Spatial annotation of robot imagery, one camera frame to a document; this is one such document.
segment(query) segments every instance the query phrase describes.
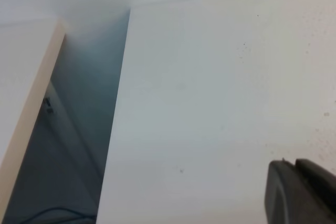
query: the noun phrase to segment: wire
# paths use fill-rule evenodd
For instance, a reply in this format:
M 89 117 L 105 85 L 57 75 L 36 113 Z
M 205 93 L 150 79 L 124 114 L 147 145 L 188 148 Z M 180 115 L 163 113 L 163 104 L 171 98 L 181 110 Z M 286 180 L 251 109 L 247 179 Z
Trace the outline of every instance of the wire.
M 78 211 L 75 211 L 75 210 L 72 210 L 72 209 L 69 209 L 69 208 L 65 208 L 65 207 L 52 207 L 52 208 L 48 208 L 48 209 L 45 209 L 41 212 L 38 212 L 37 214 L 31 216 L 30 218 L 20 222 L 19 224 L 26 224 L 26 223 L 29 223 L 31 222 L 32 220 L 48 213 L 48 212 L 51 212 L 51 211 L 66 211 L 66 212 L 70 212 L 72 214 L 75 214 L 75 215 L 78 215 L 80 216 L 80 219 L 91 219 L 91 220 L 96 220 L 97 216 L 96 215 L 86 215 L 86 214 L 83 214 L 81 212 L 78 212 Z
M 69 222 L 69 221 L 83 220 L 83 219 L 87 219 L 87 218 L 85 218 L 85 217 L 74 217 L 74 218 L 66 219 L 66 220 L 58 220 L 56 222 L 51 222 L 49 224 L 60 224 L 60 223 L 65 223 L 65 222 Z

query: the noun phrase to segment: white surface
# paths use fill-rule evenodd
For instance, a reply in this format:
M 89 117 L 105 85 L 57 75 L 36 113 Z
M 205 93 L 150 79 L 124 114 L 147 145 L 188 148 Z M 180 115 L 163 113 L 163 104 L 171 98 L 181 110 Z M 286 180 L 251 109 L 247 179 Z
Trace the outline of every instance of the white surface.
M 128 11 L 166 0 L 0 0 L 0 23 L 44 17 L 65 21 L 67 42 L 53 83 L 104 171 Z
M 334 0 L 131 12 L 98 223 L 266 223 L 273 159 L 336 171 Z
M 0 27 L 0 220 L 63 38 L 56 20 Z

